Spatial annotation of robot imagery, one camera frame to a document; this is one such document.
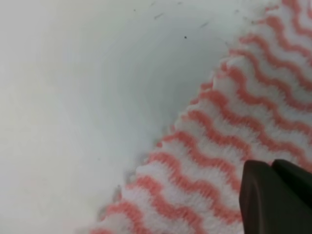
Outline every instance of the textured fabric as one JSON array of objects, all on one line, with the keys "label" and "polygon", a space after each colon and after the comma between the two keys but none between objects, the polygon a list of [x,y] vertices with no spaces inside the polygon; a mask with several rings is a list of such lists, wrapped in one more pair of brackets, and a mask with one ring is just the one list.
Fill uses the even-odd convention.
[{"label": "textured fabric", "polygon": [[244,161],[312,172],[312,9],[283,0],[230,49],[91,234],[237,234]]}]

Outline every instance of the white surface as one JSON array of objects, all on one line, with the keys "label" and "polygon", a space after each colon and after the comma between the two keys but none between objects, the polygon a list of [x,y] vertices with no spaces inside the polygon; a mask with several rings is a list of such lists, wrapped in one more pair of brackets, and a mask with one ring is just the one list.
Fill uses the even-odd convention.
[{"label": "white surface", "polygon": [[94,222],[240,34],[245,2],[2,1],[0,233]]}]

